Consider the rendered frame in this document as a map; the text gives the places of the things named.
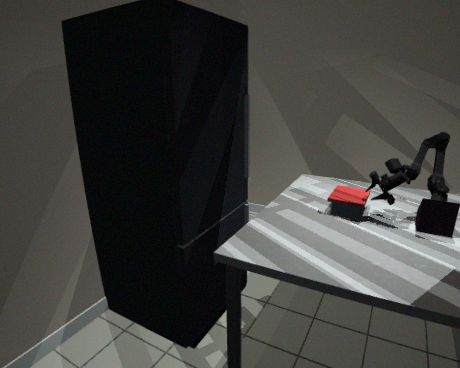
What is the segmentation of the red lid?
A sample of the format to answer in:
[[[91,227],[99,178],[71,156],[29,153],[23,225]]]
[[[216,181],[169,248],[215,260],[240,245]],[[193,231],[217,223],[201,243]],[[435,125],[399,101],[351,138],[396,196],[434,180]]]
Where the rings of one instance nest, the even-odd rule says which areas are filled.
[[[328,198],[328,202],[365,207],[370,190],[337,185]]]

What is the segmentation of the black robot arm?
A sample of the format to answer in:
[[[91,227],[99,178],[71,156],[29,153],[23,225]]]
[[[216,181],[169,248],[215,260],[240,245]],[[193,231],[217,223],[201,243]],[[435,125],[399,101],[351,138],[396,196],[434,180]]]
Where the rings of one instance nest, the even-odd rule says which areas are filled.
[[[418,154],[411,166],[401,165],[398,158],[389,159],[385,165],[392,175],[394,182],[398,185],[406,182],[410,184],[411,180],[415,180],[420,174],[421,164],[429,148],[436,149],[433,175],[428,178],[428,190],[431,192],[432,200],[448,202],[449,188],[445,184],[443,176],[443,165],[445,159],[446,147],[450,141],[450,134],[440,132],[429,139],[424,139]],[[405,172],[405,170],[407,170]],[[399,172],[398,172],[399,171]]]

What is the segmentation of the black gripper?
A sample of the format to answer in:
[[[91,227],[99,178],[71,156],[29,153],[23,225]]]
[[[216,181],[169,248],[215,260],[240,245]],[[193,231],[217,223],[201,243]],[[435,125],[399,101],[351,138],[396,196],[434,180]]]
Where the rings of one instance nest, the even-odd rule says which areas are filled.
[[[388,198],[387,199],[388,204],[389,205],[394,204],[395,203],[395,198],[391,194],[390,195],[388,194],[389,190],[397,187],[397,184],[394,182],[392,176],[388,177],[386,180],[384,180],[382,182],[380,182],[380,180],[378,179],[379,176],[378,176],[378,173],[376,171],[372,171],[369,174],[369,176],[372,179],[372,184],[366,189],[366,192],[369,191],[370,189],[374,188],[376,186],[376,184],[378,184],[380,189],[383,191],[383,193],[381,195],[371,199],[370,201],[382,200],[382,199],[386,200]]]

